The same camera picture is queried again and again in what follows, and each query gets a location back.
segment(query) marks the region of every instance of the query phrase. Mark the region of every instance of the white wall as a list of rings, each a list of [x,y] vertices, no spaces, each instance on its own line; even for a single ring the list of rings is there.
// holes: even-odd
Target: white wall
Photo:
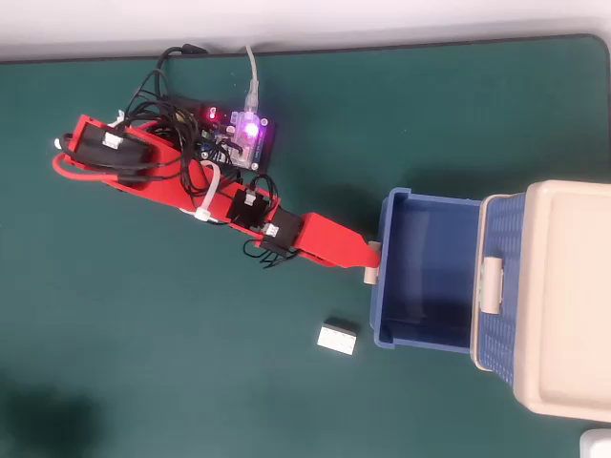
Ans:
[[[319,49],[592,32],[611,0],[22,0],[0,4],[0,59]]]

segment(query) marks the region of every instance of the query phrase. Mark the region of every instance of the red robotic arm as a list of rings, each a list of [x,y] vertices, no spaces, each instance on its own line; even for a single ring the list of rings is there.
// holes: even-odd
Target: red robotic arm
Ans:
[[[89,141],[84,139],[84,132],[88,126],[105,132],[112,131],[111,127],[102,122],[86,115],[81,116],[72,139],[67,145],[67,151],[60,153],[53,160],[53,168],[58,174],[76,180],[101,181],[126,193],[176,207],[187,213],[195,213],[201,206],[204,197],[192,198],[183,189],[180,182],[180,152],[175,150],[169,141],[146,132],[146,125],[125,128],[125,135],[148,145],[151,152],[149,163],[157,165],[146,169],[145,180],[126,183],[124,180],[121,182],[117,173],[100,173],[103,170],[100,170],[99,167],[93,167],[78,160],[77,153],[81,144]],[[90,173],[69,171],[64,168],[65,164]],[[214,178],[213,169],[201,167],[195,160],[190,162],[189,172],[193,184],[198,187],[206,186]],[[277,216],[277,213],[283,211],[280,207],[280,199],[277,196],[270,197],[270,193],[264,189],[255,188],[256,194],[273,199],[272,210],[265,215],[262,228],[255,231],[236,223],[227,216],[237,194],[253,190],[226,177],[221,178],[221,183],[221,192],[215,192],[207,207],[210,217],[218,223],[226,223],[246,233],[254,239],[255,245],[263,246],[265,240],[270,238],[269,231],[266,233],[264,227],[269,227],[268,223],[275,221],[274,217]],[[347,227],[316,213],[305,214],[301,220],[300,228],[291,247],[297,250],[293,252],[298,253],[299,256],[329,267],[376,268],[379,265],[379,255],[367,245],[359,234]]]

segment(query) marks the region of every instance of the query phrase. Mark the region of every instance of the white cable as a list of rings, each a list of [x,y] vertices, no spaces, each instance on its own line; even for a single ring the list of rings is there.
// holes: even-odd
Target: white cable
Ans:
[[[248,58],[250,59],[250,69],[252,70],[252,79],[255,81],[259,81],[257,77],[257,61],[255,60],[255,56],[252,53],[252,49],[250,45],[246,45],[246,53],[248,54]]]
[[[203,160],[200,164],[203,167],[212,167],[213,176],[212,181],[210,182],[210,186],[208,186],[206,195],[204,196],[201,205],[196,208],[195,212],[189,212],[188,210],[184,210],[183,208],[180,208],[180,210],[181,212],[186,213],[188,215],[193,215],[200,221],[208,221],[210,219],[215,220],[210,217],[210,210],[208,210],[208,207],[210,206],[210,202],[212,202],[212,198],[216,194],[217,188],[219,187],[219,181],[221,181],[221,169],[219,169],[219,166],[211,160]]]
[[[250,45],[246,46],[246,53],[250,59],[250,69],[252,70],[252,79],[250,80],[250,88],[246,95],[244,103],[244,111],[248,113],[256,113],[259,108],[259,77],[257,76],[257,61],[250,49]]]

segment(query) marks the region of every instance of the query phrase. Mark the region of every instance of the robotic arm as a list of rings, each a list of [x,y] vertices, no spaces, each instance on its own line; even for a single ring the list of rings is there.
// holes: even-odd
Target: robotic arm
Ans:
[[[242,184],[235,175],[223,176],[215,162],[185,156],[176,142],[158,132],[162,130],[155,120],[116,128],[83,115],[74,133],[59,141],[61,153],[53,159],[53,168],[65,178],[99,181],[244,232],[251,238],[244,253],[260,258],[266,267],[296,256],[329,267],[378,267],[378,253],[357,233],[316,213],[297,216],[283,209],[267,175]],[[257,186],[262,180],[266,190]],[[187,192],[189,187],[200,192]],[[263,251],[249,254],[248,243]]]

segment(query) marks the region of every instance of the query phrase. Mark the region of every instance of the red wire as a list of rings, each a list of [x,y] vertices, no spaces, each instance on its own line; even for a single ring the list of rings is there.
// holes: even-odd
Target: red wire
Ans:
[[[53,158],[53,169],[64,178],[76,181],[118,181],[118,176],[115,174],[76,174],[75,172],[69,172],[60,165],[65,157],[65,153],[60,153]]]

